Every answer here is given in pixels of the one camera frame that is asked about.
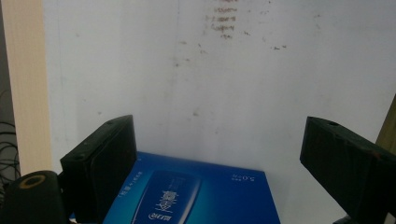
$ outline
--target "wooden edge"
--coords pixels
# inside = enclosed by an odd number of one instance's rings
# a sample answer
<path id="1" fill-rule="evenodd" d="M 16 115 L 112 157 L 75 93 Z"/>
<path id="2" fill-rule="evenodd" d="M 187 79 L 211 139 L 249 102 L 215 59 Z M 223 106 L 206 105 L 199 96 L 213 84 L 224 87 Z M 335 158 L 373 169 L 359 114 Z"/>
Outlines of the wooden edge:
<path id="1" fill-rule="evenodd" d="M 21 174 L 51 170 L 42 1 L 1 4 Z"/>
<path id="2" fill-rule="evenodd" d="M 396 155 L 396 94 L 375 143 Z"/>

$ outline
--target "white surface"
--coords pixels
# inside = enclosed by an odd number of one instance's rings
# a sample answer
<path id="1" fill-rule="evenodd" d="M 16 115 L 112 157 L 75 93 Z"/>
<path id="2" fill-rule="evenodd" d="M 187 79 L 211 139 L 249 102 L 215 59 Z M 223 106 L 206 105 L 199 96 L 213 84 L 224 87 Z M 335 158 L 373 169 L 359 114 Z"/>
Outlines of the white surface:
<path id="1" fill-rule="evenodd" d="M 376 139 L 396 92 L 395 1 L 46 0 L 44 9 L 56 171 L 103 122 L 133 114 L 138 150 L 264 170 L 282 223 L 345 215 L 300 164 L 305 119 Z"/>

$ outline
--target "blue box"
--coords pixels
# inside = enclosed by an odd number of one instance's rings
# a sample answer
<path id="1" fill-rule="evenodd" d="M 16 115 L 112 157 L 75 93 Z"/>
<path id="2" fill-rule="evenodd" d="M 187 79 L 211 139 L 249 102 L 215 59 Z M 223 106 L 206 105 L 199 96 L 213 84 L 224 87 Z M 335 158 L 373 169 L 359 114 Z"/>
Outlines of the blue box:
<path id="1" fill-rule="evenodd" d="M 264 172 L 145 152 L 137 158 L 104 223 L 280 223 Z"/>

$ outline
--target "blue packaging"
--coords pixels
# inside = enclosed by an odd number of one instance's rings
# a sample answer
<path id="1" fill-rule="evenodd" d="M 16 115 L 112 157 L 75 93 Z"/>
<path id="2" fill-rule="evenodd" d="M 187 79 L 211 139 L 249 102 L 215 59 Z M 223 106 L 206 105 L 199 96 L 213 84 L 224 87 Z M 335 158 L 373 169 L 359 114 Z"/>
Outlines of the blue packaging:
<path id="1" fill-rule="evenodd" d="M 278 224 L 265 173 L 138 152 L 106 224 Z"/>

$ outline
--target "product box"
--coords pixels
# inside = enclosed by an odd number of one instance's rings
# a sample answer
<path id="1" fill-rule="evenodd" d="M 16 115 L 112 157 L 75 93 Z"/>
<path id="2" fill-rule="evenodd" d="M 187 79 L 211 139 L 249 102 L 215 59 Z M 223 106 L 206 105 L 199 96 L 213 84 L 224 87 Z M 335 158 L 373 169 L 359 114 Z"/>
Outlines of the product box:
<path id="1" fill-rule="evenodd" d="M 264 172 L 138 152 L 104 223 L 280 221 Z"/>

